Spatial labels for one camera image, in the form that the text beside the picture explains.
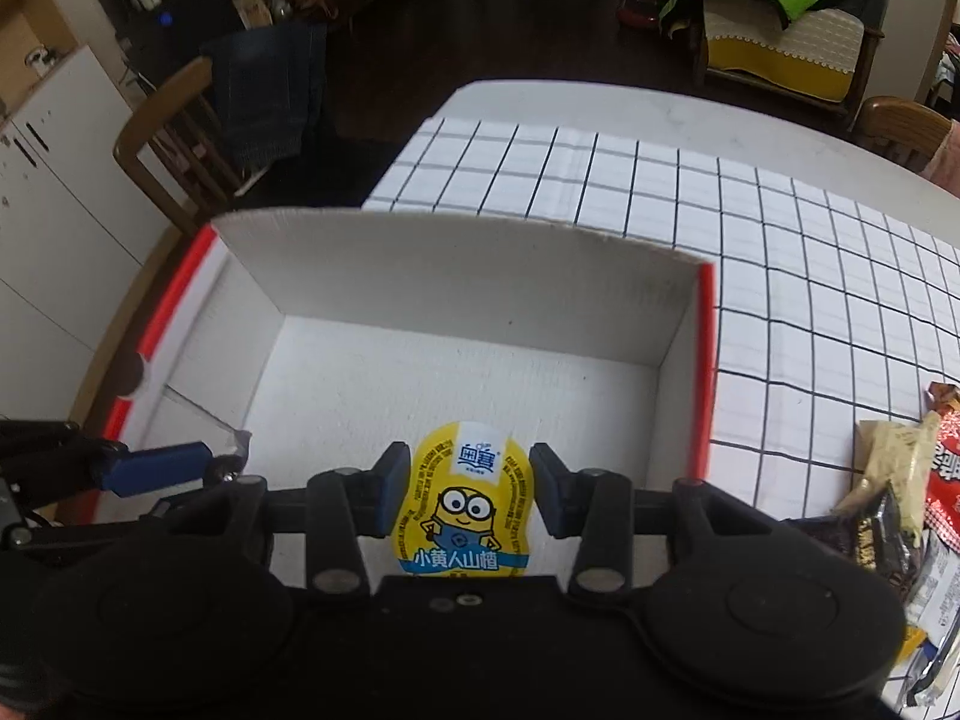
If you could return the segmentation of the white cabinet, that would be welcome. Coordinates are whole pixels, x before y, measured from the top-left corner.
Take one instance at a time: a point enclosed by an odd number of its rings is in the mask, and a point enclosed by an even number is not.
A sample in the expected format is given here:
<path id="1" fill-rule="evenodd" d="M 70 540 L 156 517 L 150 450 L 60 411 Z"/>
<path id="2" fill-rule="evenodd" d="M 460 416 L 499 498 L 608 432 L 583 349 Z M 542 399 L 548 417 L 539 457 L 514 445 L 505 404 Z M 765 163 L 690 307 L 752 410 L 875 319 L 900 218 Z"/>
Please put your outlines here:
<path id="1" fill-rule="evenodd" d="M 2 415 L 64 419 L 169 229 L 114 160 L 132 109 L 91 49 L 2 127 Z"/>

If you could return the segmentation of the yellow minion snack pack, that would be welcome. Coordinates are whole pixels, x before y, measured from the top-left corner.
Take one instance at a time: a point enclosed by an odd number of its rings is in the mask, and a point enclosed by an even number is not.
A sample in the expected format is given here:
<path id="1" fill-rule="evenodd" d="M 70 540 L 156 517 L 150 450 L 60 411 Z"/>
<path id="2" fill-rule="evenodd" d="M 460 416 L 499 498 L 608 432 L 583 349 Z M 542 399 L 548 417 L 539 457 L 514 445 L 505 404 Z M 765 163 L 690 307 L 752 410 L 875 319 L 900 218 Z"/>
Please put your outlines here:
<path id="1" fill-rule="evenodd" d="M 459 421 L 423 439 L 392 530 L 402 571 L 433 577 L 519 577 L 534 473 L 516 440 L 483 422 Z"/>

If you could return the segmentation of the dark cloth on chair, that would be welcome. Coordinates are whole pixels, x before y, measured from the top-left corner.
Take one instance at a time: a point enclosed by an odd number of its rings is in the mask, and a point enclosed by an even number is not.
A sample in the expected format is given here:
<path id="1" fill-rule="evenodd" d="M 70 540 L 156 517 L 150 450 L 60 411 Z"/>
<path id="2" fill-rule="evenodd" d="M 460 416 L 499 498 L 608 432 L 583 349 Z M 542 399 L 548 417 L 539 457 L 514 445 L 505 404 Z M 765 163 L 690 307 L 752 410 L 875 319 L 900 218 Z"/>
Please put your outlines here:
<path id="1" fill-rule="evenodd" d="M 304 23 L 249 29 L 203 46 L 206 93 L 229 153 L 256 171 L 322 145 L 334 132 L 327 31 Z"/>

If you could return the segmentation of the red noodle snack bag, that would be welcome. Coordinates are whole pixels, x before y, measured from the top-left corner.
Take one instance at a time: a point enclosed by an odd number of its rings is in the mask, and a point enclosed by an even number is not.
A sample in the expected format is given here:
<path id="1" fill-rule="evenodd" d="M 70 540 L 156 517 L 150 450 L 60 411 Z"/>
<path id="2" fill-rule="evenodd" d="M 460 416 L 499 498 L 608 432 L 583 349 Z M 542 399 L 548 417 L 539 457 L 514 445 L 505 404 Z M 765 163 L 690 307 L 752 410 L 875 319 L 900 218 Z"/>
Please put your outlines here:
<path id="1" fill-rule="evenodd" d="M 940 418 L 926 489 L 926 525 L 954 552 L 960 551 L 960 411 L 958 387 L 933 382 L 929 411 Z"/>

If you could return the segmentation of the dark brown chocolate packet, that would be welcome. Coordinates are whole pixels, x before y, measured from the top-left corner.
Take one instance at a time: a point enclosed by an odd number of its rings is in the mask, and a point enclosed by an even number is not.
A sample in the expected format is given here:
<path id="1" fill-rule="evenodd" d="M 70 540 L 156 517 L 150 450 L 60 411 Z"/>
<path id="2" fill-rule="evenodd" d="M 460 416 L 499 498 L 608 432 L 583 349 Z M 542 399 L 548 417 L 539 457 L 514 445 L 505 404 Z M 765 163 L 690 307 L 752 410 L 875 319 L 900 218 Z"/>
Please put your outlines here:
<path id="1" fill-rule="evenodd" d="M 898 600 L 908 600 L 921 571 L 921 548 L 901 525 L 900 504 L 890 484 L 849 509 L 794 518 L 788 525 L 877 574 Z"/>

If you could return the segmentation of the red white cardboard box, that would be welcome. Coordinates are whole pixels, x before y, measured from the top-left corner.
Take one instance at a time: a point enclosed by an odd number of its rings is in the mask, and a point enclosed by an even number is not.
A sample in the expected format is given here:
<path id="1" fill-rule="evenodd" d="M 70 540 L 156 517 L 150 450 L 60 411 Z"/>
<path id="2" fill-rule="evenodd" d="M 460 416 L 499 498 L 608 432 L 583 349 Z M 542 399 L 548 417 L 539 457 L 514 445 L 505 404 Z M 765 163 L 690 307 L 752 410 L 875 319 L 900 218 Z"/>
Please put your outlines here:
<path id="1" fill-rule="evenodd" d="M 252 437 L 299 488 L 481 422 L 574 470 L 665 491 L 708 466 L 716 271 L 660 245 L 506 216 L 262 210 L 195 239 L 106 433 Z"/>

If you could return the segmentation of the black coffee machine cabinet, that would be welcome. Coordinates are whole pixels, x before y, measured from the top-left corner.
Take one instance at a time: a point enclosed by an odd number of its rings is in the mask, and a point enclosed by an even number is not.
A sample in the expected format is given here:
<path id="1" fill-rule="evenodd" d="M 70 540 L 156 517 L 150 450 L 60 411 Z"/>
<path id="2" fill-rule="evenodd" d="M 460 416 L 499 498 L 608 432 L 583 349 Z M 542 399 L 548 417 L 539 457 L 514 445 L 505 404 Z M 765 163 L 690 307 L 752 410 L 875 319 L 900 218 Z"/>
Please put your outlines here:
<path id="1" fill-rule="evenodd" d="M 208 46 L 244 29 L 233 0 L 98 0 L 125 63 L 158 86 Z"/>

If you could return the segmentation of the blue white cookie packet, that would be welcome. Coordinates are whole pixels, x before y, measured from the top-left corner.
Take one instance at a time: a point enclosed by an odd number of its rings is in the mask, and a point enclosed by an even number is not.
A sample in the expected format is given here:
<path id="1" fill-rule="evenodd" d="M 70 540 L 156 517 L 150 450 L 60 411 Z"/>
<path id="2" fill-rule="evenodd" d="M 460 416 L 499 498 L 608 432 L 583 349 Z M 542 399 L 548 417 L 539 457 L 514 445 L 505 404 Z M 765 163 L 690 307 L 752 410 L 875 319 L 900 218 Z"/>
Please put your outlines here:
<path id="1" fill-rule="evenodd" d="M 958 668 L 958 553 L 932 530 L 907 605 L 908 632 L 919 644 L 908 656 L 895 708 L 934 709 Z"/>

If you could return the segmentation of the white black grid tablecloth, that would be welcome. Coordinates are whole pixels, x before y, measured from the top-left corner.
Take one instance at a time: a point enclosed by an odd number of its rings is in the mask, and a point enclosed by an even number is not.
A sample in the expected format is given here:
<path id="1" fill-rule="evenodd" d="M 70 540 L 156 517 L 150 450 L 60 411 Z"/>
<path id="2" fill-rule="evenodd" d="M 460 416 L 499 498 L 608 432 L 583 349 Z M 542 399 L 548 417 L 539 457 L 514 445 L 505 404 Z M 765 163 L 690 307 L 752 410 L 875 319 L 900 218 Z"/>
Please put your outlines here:
<path id="1" fill-rule="evenodd" d="M 859 424 L 915 422 L 958 376 L 958 254 L 882 211 L 765 167 L 569 127 L 433 117 L 373 210 L 564 221 L 715 267 L 708 476 L 773 517 L 830 512 L 861 476 Z"/>

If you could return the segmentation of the wooden chair with pink cloth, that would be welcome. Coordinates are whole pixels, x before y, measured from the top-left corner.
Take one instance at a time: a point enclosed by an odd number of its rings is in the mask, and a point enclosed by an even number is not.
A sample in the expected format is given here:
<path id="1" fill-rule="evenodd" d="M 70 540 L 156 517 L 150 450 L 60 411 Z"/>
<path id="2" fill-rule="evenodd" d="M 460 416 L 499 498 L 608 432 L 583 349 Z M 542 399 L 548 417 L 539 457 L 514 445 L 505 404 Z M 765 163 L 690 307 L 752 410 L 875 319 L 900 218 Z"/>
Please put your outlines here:
<path id="1" fill-rule="evenodd" d="M 923 171 L 949 135 L 952 121 L 922 104 L 874 96 L 862 103 L 851 142 L 914 174 Z"/>

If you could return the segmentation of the pink cloth on chair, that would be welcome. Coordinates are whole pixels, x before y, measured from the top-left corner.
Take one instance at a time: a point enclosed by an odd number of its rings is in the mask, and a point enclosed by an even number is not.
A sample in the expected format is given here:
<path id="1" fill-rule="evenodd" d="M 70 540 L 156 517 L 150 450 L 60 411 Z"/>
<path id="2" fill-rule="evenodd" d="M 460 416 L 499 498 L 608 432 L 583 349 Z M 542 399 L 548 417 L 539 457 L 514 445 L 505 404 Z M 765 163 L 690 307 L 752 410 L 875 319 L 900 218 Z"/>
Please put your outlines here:
<path id="1" fill-rule="evenodd" d="M 947 137 L 940 142 L 921 176 L 954 197 L 960 197 L 960 128 L 953 121 Z"/>

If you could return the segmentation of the wooden chair left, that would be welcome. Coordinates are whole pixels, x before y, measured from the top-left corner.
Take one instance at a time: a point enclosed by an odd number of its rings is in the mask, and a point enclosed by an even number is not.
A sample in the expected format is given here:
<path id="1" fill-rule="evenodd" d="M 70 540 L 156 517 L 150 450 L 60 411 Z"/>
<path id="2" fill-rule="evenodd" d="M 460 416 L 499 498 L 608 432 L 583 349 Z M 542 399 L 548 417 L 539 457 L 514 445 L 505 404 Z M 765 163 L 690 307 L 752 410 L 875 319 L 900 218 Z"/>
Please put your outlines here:
<path id="1" fill-rule="evenodd" d="M 122 172 L 188 238 L 213 216 L 228 211 L 242 184 L 220 119 L 205 98 L 212 85 L 212 60 L 192 60 L 146 96 L 112 148 Z M 144 154 L 153 154 L 171 174 L 187 205 L 160 183 L 142 160 Z"/>

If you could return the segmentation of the beige snack packet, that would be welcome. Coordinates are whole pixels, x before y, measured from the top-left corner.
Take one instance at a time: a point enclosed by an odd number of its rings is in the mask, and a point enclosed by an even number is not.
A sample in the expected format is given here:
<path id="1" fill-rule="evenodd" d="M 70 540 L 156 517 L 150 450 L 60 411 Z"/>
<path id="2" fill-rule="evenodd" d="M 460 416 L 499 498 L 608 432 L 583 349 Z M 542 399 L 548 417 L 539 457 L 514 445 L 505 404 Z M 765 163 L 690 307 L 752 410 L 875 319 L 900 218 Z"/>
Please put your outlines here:
<path id="1" fill-rule="evenodd" d="M 890 489 L 900 511 L 901 530 L 916 548 L 923 543 L 926 491 L 942 418 L 928 411 L 919 424 L 861 421 L 857 451 L 864 460 L 854 488 L 833 507 L 833 514 L 852 512 Z"/>

